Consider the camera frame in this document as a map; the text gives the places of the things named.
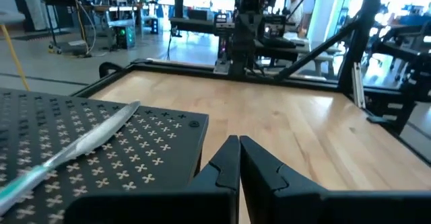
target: wooden tabletop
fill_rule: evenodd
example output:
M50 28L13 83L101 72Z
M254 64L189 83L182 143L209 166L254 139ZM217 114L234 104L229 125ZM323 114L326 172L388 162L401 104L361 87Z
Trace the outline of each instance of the wooden tabletop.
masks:
M248 135L330 190L431 189L431 169L341 94L134 71L92 98L209 114L202 166Z

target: black pegboard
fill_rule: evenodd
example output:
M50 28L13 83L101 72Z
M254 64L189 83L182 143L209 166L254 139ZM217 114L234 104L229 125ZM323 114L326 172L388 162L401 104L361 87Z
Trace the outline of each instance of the black pegboard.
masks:
M0 89L0 186L46 161L124 104ZM106 144L58 167L2 223L61 223L85 194L180 188L193 177L208 115L141 106Z

